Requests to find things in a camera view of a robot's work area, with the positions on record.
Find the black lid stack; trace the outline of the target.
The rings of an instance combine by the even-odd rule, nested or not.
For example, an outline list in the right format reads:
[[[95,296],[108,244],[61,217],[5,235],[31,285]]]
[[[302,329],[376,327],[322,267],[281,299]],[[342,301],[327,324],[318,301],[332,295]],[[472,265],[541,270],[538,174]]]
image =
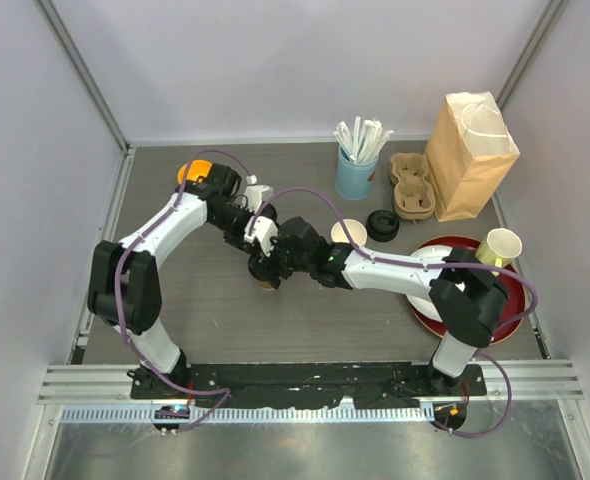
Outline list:
[[[399,217],[389,210],[374,210],[366,220],[366,231],[370,239],[386,243],[392,241],[400,229]]]

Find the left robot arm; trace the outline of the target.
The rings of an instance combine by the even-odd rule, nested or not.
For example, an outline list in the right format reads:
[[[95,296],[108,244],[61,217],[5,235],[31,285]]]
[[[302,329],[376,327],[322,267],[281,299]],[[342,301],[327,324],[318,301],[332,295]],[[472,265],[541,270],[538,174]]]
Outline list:
[[[158,213],[121,240],[103,240],[95,247],[88,309],[120,333],[139,358],[141,373],[153,377],[154,388],[165,398],[186,391],[190,367],[160,319],[160,268],[206,224],[239,250],[268,252],[276,226],[258,210],[273,193],[253,175],[241,177],[226,165],[194,160],[180,169],[178,184]]]

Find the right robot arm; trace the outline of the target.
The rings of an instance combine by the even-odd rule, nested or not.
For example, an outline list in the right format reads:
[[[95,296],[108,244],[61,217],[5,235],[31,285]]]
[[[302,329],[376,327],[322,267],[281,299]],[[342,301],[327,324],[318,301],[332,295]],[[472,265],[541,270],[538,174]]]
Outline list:
[[[259,249],[250,271],[273,288],[303,272],[326,288],[382,290],[430,302],[446,328],[426,371],[435,394],[450,394],[461,385],[465,367],[489,345],[509,300],[504,283],[466,249],[424,262],[352,242],[330,243],[300,217],[277,225],[257,216],[244,238]]]

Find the stack of paper cups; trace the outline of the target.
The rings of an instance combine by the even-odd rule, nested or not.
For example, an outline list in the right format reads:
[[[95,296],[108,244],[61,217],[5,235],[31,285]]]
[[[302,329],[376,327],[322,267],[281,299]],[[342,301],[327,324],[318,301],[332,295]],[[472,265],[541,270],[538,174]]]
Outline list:
[[[352,239],[359,247],[364,246],[368,238],[366,227],[354,219],[337,221],[331,228],[330,235],[334,243],[348,243]]]

